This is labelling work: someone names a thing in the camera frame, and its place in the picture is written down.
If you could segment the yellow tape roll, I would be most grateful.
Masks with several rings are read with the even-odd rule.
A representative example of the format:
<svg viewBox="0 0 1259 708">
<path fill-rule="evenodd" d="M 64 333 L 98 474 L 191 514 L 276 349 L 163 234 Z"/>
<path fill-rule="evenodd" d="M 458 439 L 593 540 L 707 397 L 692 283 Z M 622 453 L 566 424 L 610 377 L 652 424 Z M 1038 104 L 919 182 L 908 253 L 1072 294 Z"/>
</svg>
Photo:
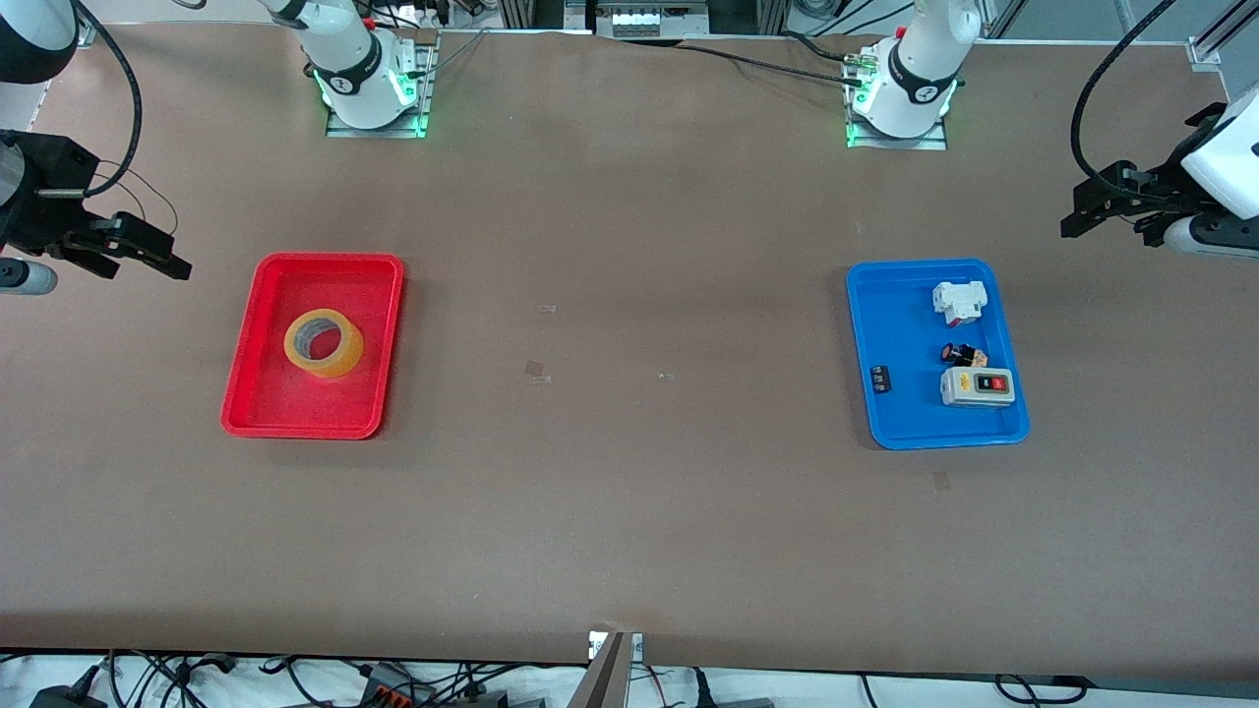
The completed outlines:
<svg viewBox="0 0 1259 708">
<path fill-rule="evenodd" d="M 296 317 L 283 338 L 285 354 L 292 367 L 320 380 L 349 375 L 363 358 L 364 346 L 359 328 L 342 312 L 327 307 Z"/>
</svg>

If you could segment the grey on-off switch box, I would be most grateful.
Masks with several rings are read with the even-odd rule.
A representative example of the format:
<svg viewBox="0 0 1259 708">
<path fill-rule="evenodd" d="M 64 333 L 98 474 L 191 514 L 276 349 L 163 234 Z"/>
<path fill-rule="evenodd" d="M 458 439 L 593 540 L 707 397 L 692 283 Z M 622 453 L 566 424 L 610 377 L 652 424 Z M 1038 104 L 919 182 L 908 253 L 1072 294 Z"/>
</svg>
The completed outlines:
<svg viewBox="0 0 1259 708">
<path fill-rule="evenodd" d="M 997 409 L 1016 401 L 1010 369 L 952 367 L 940 373 L 940 402 L 944 406 Z"/>
</svg>

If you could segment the white power strip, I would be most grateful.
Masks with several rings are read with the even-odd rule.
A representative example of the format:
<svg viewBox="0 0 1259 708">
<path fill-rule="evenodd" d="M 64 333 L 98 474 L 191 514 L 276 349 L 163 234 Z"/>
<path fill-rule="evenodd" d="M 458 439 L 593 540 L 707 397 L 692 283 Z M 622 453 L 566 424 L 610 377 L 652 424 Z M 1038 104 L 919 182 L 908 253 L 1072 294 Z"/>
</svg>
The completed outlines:
<svg viewBox="0 0 1259 708">
<path fill-rule="evenodd" d="M 619 40 L 681 40 L 711 29 L 708 0 L 599 0 L 596 20 Z"/>
</svg>

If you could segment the black power adapter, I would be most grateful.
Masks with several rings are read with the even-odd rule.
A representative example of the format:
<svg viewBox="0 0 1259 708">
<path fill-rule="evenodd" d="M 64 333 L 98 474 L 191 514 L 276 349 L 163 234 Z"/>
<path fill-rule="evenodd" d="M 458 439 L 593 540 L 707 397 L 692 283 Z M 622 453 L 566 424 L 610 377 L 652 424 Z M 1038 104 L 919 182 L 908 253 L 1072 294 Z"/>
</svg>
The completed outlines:
<svg viewBox="0 0 1259 708">
<path fill-rule="evenodd" d="M 110 708 L 89 692 L 68 685 L 48 687 L 38 690 L 29 708 Z"/>
</svg>

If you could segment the red plastic tray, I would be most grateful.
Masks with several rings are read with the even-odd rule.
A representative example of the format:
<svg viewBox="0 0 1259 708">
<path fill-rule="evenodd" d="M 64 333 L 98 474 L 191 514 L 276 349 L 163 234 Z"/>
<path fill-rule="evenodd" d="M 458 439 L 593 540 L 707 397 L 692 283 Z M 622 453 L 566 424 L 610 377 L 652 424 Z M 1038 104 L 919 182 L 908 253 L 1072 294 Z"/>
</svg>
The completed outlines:
<svg viewBox="0 0 1259 708">
<path fill-rule="evenodd" d="M 228 375 L 220 425 L 235 438 L 360 441 L 384 420 L 405 267 L 393 254 L 266 256 L 256 268 Z M 316 309 L 363 334 L 358 367 L 320 380 L 292 367 L 287 328 Z"/>
</svg>

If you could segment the orange black connector box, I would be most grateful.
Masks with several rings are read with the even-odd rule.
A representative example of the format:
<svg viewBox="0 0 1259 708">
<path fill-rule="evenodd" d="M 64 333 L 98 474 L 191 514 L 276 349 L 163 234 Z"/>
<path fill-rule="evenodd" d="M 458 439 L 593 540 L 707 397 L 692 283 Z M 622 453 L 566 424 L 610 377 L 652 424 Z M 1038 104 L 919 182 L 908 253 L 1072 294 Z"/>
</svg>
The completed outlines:
<svg viewBox="0 0 1259 708">
<path fill-rule="evenodd" d="M 400 665 L 375 663 L 360 665 L 366 682 L 359 708 L 423 708 L 436 690 Z"/>
</svg>

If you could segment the blue plastic tray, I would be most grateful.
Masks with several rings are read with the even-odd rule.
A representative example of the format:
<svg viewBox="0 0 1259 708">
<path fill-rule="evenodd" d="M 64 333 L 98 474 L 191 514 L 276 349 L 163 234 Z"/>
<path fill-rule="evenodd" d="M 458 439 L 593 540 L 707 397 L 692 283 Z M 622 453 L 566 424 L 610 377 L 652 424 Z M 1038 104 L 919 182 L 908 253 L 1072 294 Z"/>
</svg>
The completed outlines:
<svg viewBox="0 0 1259 708">
<path fill-rule="evenodd" d="M 947 328 L 932 309 L 930 292 L 940 282 L 978 278 L 988 288 L 982 317 Z M 995 270 L 980 260 L 864 262 L 846 276 L 856 360 L 869 433 L 884 448 L 959 448 L 1010 446 L 1030 435 L 1010 328 Z M 997 409 L 949 407 L 940 402 L 940 362 L 947 341 L 964 341 L 990 355 L 988 368 L 1010 369 L 1017 401 Z M 893 391 L 872 393 L 869 368 L 888 367 Z"/>
</svg>

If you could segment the aluminium corner extrusion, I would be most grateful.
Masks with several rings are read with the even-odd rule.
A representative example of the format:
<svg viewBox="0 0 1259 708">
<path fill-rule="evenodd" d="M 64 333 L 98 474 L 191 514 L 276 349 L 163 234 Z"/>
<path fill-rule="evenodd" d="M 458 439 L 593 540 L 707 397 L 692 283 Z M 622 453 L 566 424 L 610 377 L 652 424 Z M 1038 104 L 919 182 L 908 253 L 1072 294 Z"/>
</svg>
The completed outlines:
<svg viewBox="0 0 1259 708">
<path fill-rule="evenodd" d="M 1215 68 L 1220 52 L 1231 44 L 1246 26 L 1259 20 L 1259 0 L 1230 0 L 1197 35 L 1190 37 L 1188 57 L 1195 68 Z"/>
</svg>

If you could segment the aluminium frame post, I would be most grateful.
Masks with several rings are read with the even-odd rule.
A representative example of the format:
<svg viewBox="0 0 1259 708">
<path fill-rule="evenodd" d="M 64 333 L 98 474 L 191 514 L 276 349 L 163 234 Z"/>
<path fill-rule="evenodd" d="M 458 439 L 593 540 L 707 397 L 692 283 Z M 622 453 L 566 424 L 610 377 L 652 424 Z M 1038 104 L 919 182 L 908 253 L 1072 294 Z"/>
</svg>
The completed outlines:
<svg viewBox="0 0 1259 708">
<path fill-rule="evenodd" d="M 597 0 L 499 0 L 507 29 L 567 29 L 589 31 L 585 21 Z"/>
</svg>

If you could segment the white circuit breaker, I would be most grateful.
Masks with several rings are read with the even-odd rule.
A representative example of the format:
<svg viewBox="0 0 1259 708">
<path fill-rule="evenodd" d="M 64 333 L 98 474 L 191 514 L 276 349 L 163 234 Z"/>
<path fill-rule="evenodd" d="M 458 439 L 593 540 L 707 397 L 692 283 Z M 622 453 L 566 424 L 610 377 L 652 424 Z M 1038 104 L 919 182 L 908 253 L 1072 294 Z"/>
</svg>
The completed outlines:
<svg viewBox="0 0 1259 708">
<path fill-rule="evenodd" d="M 990 304 L 988 288 L 978 278 L 964 283 L 940 282 L 930 292 L 932 309 L 947 328 L 974 323 Z"/>
</svg>

